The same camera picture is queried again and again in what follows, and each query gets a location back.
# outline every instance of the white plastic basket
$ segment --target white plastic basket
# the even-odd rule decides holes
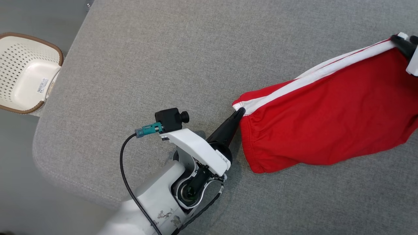
[[[47,99],[64,57],[44,40],[0,34],[0,108],[20,114],[39,109]]]

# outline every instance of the white stripe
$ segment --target white stripe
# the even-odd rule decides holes
[[[255,112],[261,106],[281,97],[285,94],[288,94],[296,89],[309,85],[313,82],[318,81],[319,79],[333,74],[334,72],[343,69],[347,66],[355,64],[364,59],[376,56],[380,53],[383,53],[387,50],[394,48],[394,44],[391,41],[386,41],[382,43],[376,43],[372,46],[365,47],[365,49],[355,50],[349,53],[346,53],[341,56],[337,56],[326,62],[323,62],[312,69],[304,72],[302,75],[298,76],[295,81],[279,88],[268,96],[259,97],[256,99],[239,102],[233,105],[235,110],[238,110],[240,107],[246,109],[245,116],[250,115]]]

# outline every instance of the teal connector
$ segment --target teal connector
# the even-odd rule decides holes
[[[143,126],[142,128],[136,129],[136,138],[143,137],[144,135],[154,134],[157,132],[163,131],[163,127],[161,126],[161,123],[154,123],[151,125]]]

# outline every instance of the stitched seam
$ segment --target stitched seam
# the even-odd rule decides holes
[[[35,135],[34,136],[36,136],[36,134],[37,134],[37,132],[38,132],[38,128],[36,128],[36,130],[35,130]],[[35,139],[34,139],[34,142],[33,142],[33,151],[34,151],[34,155],[33,155],[33,158],[35,159],[35,162],[38,164],[38,166],[40,166],[42,169],[44,169],[44,170],[46,170],[49,174],[51,174],[53,177],[55,177],[55,178],[57,178],[57,179],[59,179],[59,180],[61,180],[61,181],[65,181],[65,182],[67,182],[67,183],[70,183],[70,184],[72,184],[72,185],[74,185],[74,186],[77,186],[77,184],[78,185],[81,185],[82,187],[84,187],[84,189],[85,190],[87,190],[87,191],[89,191],[89,192],[92,192],[93,194],[95,194],[95,195],[98,195],[98,196],[105,196],[107,199],[110,199],[110,200],[112,200],[112,201],[114,201],[114,202],[117,202],[117,203],[119,203],[120,201],[121,201],[121,199],[118,199],[118,198],[115,198],[115,197],[112,197],[112,196],[110,196],[110,195],[108,195],[108,194],[106,194],[106,193],[104,193],[104,192],[101,192],[101,191],[99,191],[99,190],[97,190],[97,189],[94,189],[94,188],[91,188],[91,187],[89,187],[89,186],[87,186],[87,185],[84,185],[84,184],[81,184],[81,183],[79,183],[79,182],[76,182],[76,181],[74,181],[74,180],[71,180],[71,179],[68,179],[68,178],[66,178],[66,177],[64,177],[64,176],[62,176],[62,175],[60,175],[60,174],[58,174],[58,173],[56,173],[56,172],[54,172],[54,171],[52,171],[52,170],[50,170],[49,168],[47,168],[46,166],[44,166],[40,161],[39,161],[39,159],[37,158],[37,156],[36,156],[36,145],[35,145]]]

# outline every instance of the gray table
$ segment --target gray table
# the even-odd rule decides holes
[[[417,33],[412,0],[98,0],[39,120],[33,157],[51,183],[117,208],[127,196],[119,150],[154,112],[178,107],[208,136],[242,93],[399,31]],[[418,135],[333,166],[251,172],[240,145],[222,197],[183,234],[416,234]],[[130,142],[138,186],[175,148]],[[212,188],[207,203],[216,194]]]

